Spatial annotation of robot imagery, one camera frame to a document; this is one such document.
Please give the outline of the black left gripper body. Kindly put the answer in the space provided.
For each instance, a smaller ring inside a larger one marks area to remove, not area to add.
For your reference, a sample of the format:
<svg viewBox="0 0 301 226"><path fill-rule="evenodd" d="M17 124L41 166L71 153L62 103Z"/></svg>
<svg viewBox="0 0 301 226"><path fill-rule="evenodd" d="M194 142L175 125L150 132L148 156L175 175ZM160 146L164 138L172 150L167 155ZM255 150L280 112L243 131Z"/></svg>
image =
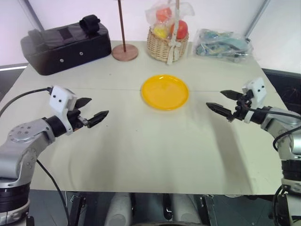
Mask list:
<svg viewBox="0 0 301 226"><path fill-rule="evenodd" d="M81 111L78 109L68 111L68 113L67 113L67 118L68 118L68 121L69 121L73 131L80 129L83 126L87 126L87 124L88 124L87 119L81 117L80 114L81 114Z"/></svg>

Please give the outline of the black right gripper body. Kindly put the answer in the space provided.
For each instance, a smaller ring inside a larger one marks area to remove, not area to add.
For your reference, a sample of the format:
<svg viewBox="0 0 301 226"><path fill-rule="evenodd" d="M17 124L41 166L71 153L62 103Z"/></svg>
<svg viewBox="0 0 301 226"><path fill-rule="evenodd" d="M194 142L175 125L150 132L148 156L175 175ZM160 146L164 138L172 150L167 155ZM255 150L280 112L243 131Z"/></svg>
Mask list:
<svg viewBox="0 0 301 226"><path fill-rule="evenodd" d="M232 116L227 118L228 121L232 122L234 119L238 119L240 121L244 120L246 114L248 113L248 109L251 106L251 99L253 98L253 92L248 90L246 94L241 93L241 98L236 100L237 105L235 107L234 113Z"/></svg>

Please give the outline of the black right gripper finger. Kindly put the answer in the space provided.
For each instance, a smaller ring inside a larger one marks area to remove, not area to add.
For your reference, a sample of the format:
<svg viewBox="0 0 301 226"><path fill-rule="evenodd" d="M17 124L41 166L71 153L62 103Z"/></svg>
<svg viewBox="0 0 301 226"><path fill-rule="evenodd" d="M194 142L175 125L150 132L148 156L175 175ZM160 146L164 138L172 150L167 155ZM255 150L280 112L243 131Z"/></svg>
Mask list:
<svg viewBox="0 0 301 226"><path fill-rule="evenodd" d="M206 103L206 106L213 112L224 116L225 118L229 118L232 116L231 110L224 108L222 105L217 103Z"/></svg>
<svg viewBox="0 0 301 226"><path fill-rule="evenodd" d="M221 94L223 94L226 98L232 99L232 100L239 100L241 98L241 93L233 91L233 90L222 90L220 91Z"/></svg>

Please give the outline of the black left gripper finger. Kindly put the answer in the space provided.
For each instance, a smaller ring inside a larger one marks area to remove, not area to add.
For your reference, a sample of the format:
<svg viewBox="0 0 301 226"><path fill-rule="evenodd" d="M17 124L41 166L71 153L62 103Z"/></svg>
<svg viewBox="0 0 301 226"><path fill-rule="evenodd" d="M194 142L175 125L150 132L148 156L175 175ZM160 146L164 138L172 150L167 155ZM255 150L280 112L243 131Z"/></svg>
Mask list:
<svg viewBox="0 0 301 226"><path fill-rule="evenodd" d="M99 124L106 118L108 113L109 113L109 110L101 111L101 112L95 114L92 118L90 118L87 121L87 127L90 129L90 128L94 127L95 125Z"/></svg>
<svg viewBox="0 0 301 226"><path fill-rule="evenodd" d="M84 107L85 105L87 105L91 100L92 99L88 98L88 97L78 98L75 103L75 108L80 109L80 108Z"/></svg>

